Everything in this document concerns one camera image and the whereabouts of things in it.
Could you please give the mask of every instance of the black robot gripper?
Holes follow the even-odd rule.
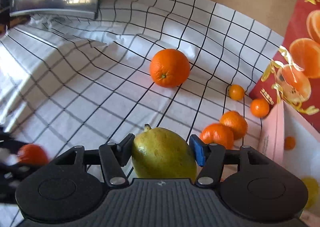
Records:
[[[197,221],[217,227],[305,226],[298,219],[308,199],[303,182],[250,146],[226,150],[191,135],[189,144],[203,167],[195,183],[133,179],[129,184],[121,166],[129,161],[133,140],[129,134],[98,150],[75,146],[28,176],[16,190],[26,218],[21,227],[195,226]],[[86,172],[87,165],[101,165],[104,183]],[[224,165],[237,165],[238,172],[220,182]]]

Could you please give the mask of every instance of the fruit stem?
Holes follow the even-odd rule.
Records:
[[[145,124],[145,125],[144,125],[144,132],[146,132],[146,131],[148,131],[148,130],[150,130],[150,129],[151,129],[151,127],[150,127],[149,124]]]

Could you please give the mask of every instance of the green mango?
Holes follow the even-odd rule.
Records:
[[[175,132],[144,125],[132,145],[133,168],[139,178],[196,179],[196,161],[187,142]]]

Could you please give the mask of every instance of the black gripper pad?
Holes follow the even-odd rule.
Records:
[[[89,215],[68,223],[31,220],[19,227],[306,227],[299,219],[257,223],[224,207],[215,192],[193,186],[188,179],[134,179],[124,189],[112,190]]]

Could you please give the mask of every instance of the red packaging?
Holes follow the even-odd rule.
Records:
[[[320,0],[297,0],[284,41],[250,92],[282,100],[320,131]]]

